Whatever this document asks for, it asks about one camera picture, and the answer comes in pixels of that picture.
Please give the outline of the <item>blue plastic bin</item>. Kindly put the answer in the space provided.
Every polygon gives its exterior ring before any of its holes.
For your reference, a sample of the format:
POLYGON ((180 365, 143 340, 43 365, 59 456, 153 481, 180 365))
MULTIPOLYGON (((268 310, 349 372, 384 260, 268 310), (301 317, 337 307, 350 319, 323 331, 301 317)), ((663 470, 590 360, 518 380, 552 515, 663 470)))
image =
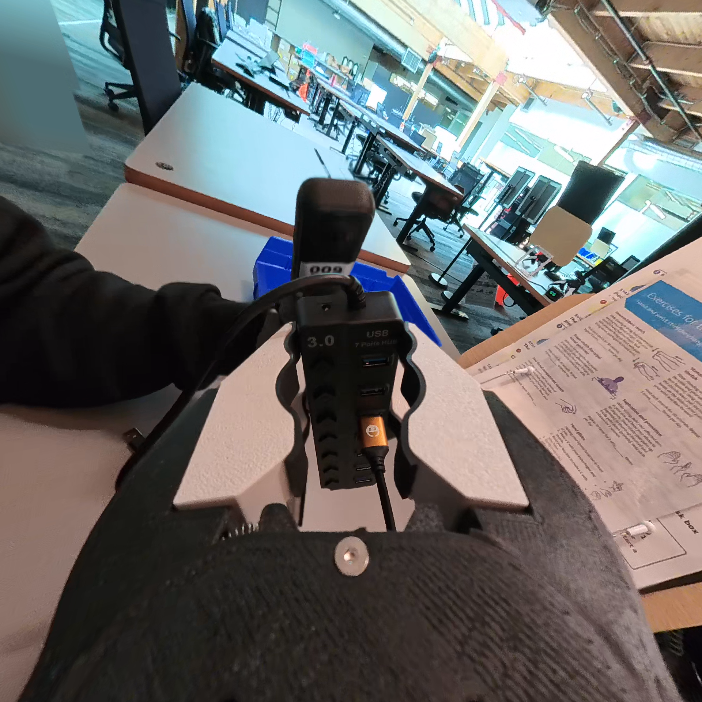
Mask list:
MULTIPOLYGON (((291 280, 294 252, 293 241, 270 237, 253 264, 253 297, 259 298, 291 280)), ((368 292, 389 291, 395 300, 404 321, 421 329, 434 343, 442 343, 426 318, 420 305, 399 275, 389 275, 385 270, 357 262, 352 268, 355 276, 368 292)))

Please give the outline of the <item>black office chair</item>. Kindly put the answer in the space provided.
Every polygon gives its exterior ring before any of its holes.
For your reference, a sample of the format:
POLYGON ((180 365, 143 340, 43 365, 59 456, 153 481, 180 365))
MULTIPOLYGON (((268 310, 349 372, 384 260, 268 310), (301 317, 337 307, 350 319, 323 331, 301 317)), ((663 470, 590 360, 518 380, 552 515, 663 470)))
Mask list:
POLYGON ((396 226, 400 220, 406 222, 396 242, 401 248, 417 253, 419 249, 412 247, 408 242, 412 234, 423 232, 430 242, 430 252, 434 252, 436 242, 434 232, 428 224, 429 221, 440 220, 447 223, 449 216, 463 203, 464 198, 465 190, 461 185, 445 189, 429 184, 422 194, 413 193, 412 199, 415 201, 416 206, 412 210, 411 215, 408 218, 396 218, 393 223, 393 226, 396 226))

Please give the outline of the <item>tall black board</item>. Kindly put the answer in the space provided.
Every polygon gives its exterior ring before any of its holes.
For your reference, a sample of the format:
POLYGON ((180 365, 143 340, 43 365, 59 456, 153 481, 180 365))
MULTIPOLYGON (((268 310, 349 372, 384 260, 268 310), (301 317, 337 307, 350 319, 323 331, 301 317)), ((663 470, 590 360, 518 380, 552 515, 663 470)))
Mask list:
POLYGON ((555 206, 592 225, 604 212, 625 175, 584 160, 577 161, 555 206))

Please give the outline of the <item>wooden back document stand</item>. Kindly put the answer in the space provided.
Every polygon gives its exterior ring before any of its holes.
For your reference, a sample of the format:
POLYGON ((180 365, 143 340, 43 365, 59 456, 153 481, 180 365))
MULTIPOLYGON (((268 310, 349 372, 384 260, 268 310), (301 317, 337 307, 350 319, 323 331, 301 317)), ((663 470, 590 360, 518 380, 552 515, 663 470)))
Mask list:
POLYGON ((554 206, 531 233, 514 267, 526 271, 527 276, 536 275, 548 264, 561 268, 572 261, 591 234, 592 224, 554 206))

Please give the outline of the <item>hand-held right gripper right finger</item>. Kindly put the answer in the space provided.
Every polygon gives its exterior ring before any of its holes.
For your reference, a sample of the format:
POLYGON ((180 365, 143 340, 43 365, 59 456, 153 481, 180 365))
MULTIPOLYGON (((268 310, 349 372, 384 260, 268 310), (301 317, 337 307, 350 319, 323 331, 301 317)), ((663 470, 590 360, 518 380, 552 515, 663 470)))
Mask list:
POLYGON ((405 324, 392 418, 392 486, 437 507, 452 528, 467 510, 524 512, 529 499, 479 384, 415 324, 405 324))

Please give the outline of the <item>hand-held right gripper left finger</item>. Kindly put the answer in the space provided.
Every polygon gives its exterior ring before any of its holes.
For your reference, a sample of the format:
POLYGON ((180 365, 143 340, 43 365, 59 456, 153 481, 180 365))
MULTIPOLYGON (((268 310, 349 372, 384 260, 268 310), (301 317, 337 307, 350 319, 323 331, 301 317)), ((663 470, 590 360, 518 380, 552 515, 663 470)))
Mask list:
POLYGON ((294 325, 276 331, 219 385, 173 504, 231 507, 258 522, 283 504, 302 522, 309 420, 294 325))

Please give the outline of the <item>person's left forearm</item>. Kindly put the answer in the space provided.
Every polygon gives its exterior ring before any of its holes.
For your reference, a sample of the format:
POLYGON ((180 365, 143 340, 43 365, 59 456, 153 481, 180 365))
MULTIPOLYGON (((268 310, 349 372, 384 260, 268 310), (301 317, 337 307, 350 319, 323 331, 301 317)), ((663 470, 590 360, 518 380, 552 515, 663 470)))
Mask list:
POLYGON ((100 272, 1 199, 1 404, 89 408, 188 390, 247 309, 208 284, 100 272))

